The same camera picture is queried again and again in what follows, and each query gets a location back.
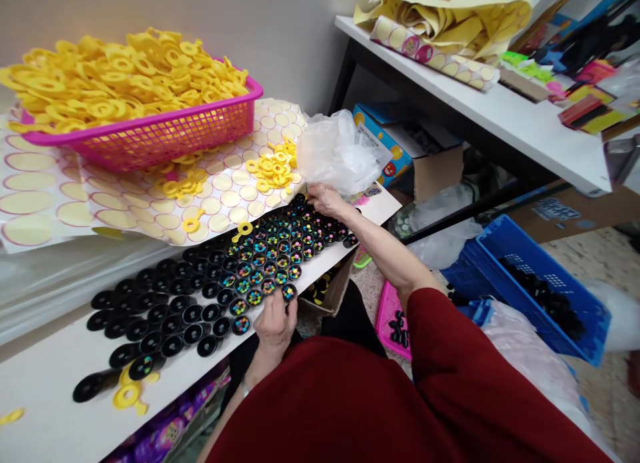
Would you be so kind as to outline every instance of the white wall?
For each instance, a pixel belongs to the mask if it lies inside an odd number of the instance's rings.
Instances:
[[[346,38],[333,26],[356,0],[0,0],[0,66],[32,47],[91,34],[124,43],[148,26],[201,38],[246,67],[265,95],[326,112]]]

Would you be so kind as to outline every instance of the box label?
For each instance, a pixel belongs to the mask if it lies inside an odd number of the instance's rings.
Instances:
[[[532,210],[543,220],[559,219],[560,221],[566,221],[582,217],[580,212],[577,212],[567,205],[563,205],[558,199],[550,198],[539,200],[537,205],[537,208]]]

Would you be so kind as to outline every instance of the sticker sheet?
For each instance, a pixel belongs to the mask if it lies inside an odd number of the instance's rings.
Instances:
[[[386,17],[376,20],[370,39],[478,90],[487,91],[500,79],[500,70],[460,55],[443,53]]]
[[[5,121],[19,118],[14,109]],[[63,147],[32,145],[0,121],[0,239],[7,252],[16,253],[106,227],[189,246],[253,221],[291,201],[304,184],[294,169],[290,193],[261,193],[245,163],[273,153],[268,143],[278,145],[285,137],[296,143],[307,126],[298,105],[273,99],[258,100],[254,118],[251,135],[203,157],[198,167],[209,178],[202,191],[179,200],[154,186],[157,174],[111,173]],[[183,221],[200,210],[199,229],[186,233]]]

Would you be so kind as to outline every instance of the cardboard box with printed design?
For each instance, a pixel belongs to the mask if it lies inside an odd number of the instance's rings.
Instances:
[[[462,176],[462,144],[459,137],[415,107],[400,102],[358,103],[353,121],[375,145],[392,156],[378,178],[386,189],[414,170],[415,202],[421,203],[455,185]]]

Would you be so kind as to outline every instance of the blue plastic crate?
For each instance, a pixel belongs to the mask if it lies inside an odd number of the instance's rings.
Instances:
[[[563,293],[587,329],[573,342],[520,284],[498,263],[510,264],[546,280],[553,291]],[[555,352],[582,358],[599,366],[611,322],[611,313],[560,264],[531,240],[507,215],[487,225],[484,233],[465,245],[459,260],[442,274],[465,298],[477,300],[491,294],[522,312],[540,337]]]

